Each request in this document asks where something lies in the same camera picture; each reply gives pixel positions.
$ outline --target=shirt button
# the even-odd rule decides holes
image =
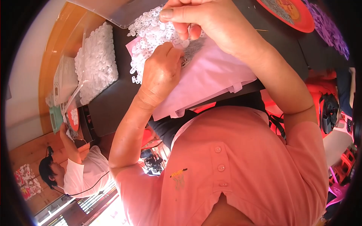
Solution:
[[[220,153],[220,152],[221,152],[221,147],[217,146],[217,147],[215,148],[215,152],[216,152],[216,153]]]
[[[218,166],[218,170],[219,170],[220,172],[224,171],[224,170],[225,170],[225,166],[224,166],[223,164],[219,165],[219,166]]]

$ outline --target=pink chair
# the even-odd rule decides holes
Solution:
[[[352,139],[353,139],[352,131],[351,131],[351,132],[348,132],[348,130],[347,130],[347,119],[349,119],[349,120],[352,121],[352,118],[349,117],[348,115],[346,115],[343,111],[341,112],[341,115],[344,117],[344,119],[340,119],[339,123],[343,123],[343,124],[344,124],[343,128],[334,127],[333,130],[338,130],[338,131],[347,133],[347,134],[350,135],[350,136],[352,137]]]
[[[333,199],[332,201],[330,201],[330,202],[327,204],[326,208],[329,207],[330,205],[333,205],[333,204],[335,204],[335,203],[340,202],[340,201],[344,198],[344,196],[346,195],[346,192],[347,192],[348,187],[349,187],[349,183],[346,184],[346,185],[344,185],[344,186],[340,186],[340,185],[338,184],[336,175],[334,174],[332,167],[329,167],[329,168],[330,168],[330,170],[331,170],[332,177],[333,177],[333,179],[334,179],[334,184],[333,184],[332,186],[329,186],[328,191],[329,191],[330,193],[334,194],[334,195],[336,196],[336,198]]]

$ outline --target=plastic lid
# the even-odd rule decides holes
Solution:
[[[109,20],[120,28],[128,28],[136,18],[167,0],[68,0]]]

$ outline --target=wooden table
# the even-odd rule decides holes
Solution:
[[[328,47],[316,31],[306,34],[291,28],[274,17],[256,0],[238,0],[234,3],[255,29],[267,30],[259,31],[260,35],[279,51],[303,80],[308,77],[308,67],[327,69],[352,66],[351,60],[345,60],[333,47]],[[88,105],[97,136],[104,136],[116,131],[140,87],[139,84],[132,83],[133,75],[129,73],[131,56],[125,45],[134,37],[127,37],[128,31],[128,29],[121,29],[113,25],[119,79]],[[225,93],[199,105],[262,89],[264,86],[257,80],[243,86],[243,89],[237,93]]]

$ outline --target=headphones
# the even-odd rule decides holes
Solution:
[[[45,157],[51,157],[53,154],[54,154],[53,149],[51,148],[51,146],[48,146],[47,149],[46,149],[46,151],[45,151]],[[82,193],[84,193],[84,192],[86,192],[86,191],[89,191],[89,190],[91,190],[92,188],[94,188],[94,186],[95,186],[105,175],[107,175],[108,173],[109,173],[109,171],[106,172],[103,176],[101,176],[101,178],[99,178],[99,180],[98,180],[91,188],[89,188],[89,189],[87,189],[87,190],[85,190],[85,191],[79,192],[79,193],[77,193],[77,194],[73,194],[73,195],[69,195],[69,194],[62,193],[61,191],[58,191],[57,189],[55,189],[53,185],[49,185],[49,187],[50,187],[50,189],[56,190],[57,192],[59,192],[59,193],[61,193],[61,194],[63,194],[63,195],[68,195],[68,196],[79,195],[79,194],[82,194]]]

